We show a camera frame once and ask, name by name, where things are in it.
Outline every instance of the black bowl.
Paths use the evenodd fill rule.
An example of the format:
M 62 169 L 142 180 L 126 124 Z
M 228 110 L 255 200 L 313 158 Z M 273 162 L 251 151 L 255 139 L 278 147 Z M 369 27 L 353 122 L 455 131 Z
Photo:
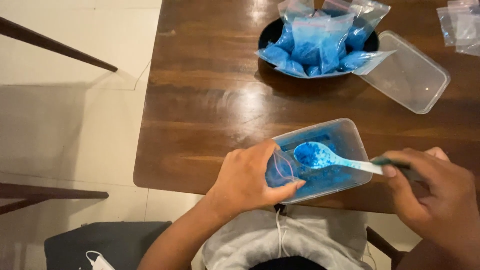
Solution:
M 338 17 L 345 14 L 345 12 L 343 11 L 336 11 L 336 10 L 323 10 L 323 11 L 332 17 Z M 362 27 L 367 24 L 362 20 L 355 20 L 354 25 L 358 27 Z M 260 37 L 258 38 L 258 49 L 266 48 L 269 41 L 273 43 L 277 42 L 280 36 L 282 35 L 282 29 L 283 29 L 283 21 L 280 18 L 274 20 L 269 25 L 267 25 L 263 29 L 262 33 L 260 34 Z M 368 39 L 365 41 L 363 50 L 367 52 L 378 51 L 378 47 L 379 47 L 378 35 L 375 31 L 373 31 L 368 37 Z M 352 51 L 352 48 L 350 46 L 346 46 L 346 48 L 347 48 L 347 54 Z M 274 65 L 268 62 L 266 63 L 269 67 L 273 69 L 275 68 Z

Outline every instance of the left hand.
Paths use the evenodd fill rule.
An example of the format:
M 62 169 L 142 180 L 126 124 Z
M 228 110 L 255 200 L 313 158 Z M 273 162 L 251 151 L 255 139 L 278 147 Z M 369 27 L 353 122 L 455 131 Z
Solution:
M 205 195 L 214 211 L 234 218 L 242 212 L 275 205 L 295 195 L 304 180 L 270 188 L 265 181 L 268 159 L 280 147 L 267 139 L 248 149 L 236 149 L 223 160 L 220 173 Z

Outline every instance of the plastic container lid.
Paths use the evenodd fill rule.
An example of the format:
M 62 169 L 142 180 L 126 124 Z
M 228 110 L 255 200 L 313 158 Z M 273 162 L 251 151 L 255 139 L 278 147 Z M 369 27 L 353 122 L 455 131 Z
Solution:
M 293 163 L 291 166 L 298 178 L 307 181 L 303 187 L 297 190 L 293 198 L 283 201 L 283 204 L 297 203 L 342 191 L 364 184 L 372 178 L 372 173 L 370 172 L 339 165 L 322 169 L 311 169 L 300 164 L 293 156 L 293 150 L 299 144 L 316 141 L 327 145 L 343 158 L 368 161 L 358 130 L 350 119 L 342 118 L 308 126 L 274 137 L 273 139 L 282 151 L 290 156 L 289 160 Z M 270 183 L 269 186 L 275 187 L 283 184 L 284 182 L 280 184 Z
M 378 50 L 397 50 L 360 77 L 414 113 L 428 113 L 450 83 L 450 74 L 392 31 L 378 36 Z

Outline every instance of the fingernail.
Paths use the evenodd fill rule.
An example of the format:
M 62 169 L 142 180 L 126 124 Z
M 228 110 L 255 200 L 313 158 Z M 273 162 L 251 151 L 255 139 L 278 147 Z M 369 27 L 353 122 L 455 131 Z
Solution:
M 396 175 L 396 170 L 391 165 L 383 166 L 382 171 L 384 172 L 385 177 L 394 177 Z
M 371 159 L 370 162 L 375 164 L 375 165 L 380 165 L 380 166 L 392 164 L 392 161 L 390 159 L 388 159 L 386 157 L 382 157 L 382 156 L 375 157 L 375 158 Z
M 305 181 L 305 180 L 297 181 L 297 189 L 303 187 L 303 185 L 304 185 L 306 182 L 307 182 L 307 181 Z

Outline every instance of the floor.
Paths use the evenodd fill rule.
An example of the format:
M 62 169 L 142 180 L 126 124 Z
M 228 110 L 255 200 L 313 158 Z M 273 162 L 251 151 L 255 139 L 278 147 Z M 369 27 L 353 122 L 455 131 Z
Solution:
M 161 0 L 0 0 L 0 16 L 119 68 L 113 74 L 0 36 L 0 182 L 110 194 L 1 215 L 0 270 L 45 269 L 43 241 L 81 224 L 174 221 L 201 198 L 132 181 L 160 7 Z M 399 249 L 420 240 L 394 215 L 368 215 Z M 370 250 L 377 269 L 389 269 L 389 259 Z M 200 268 L 197 256 L 193 269 Z

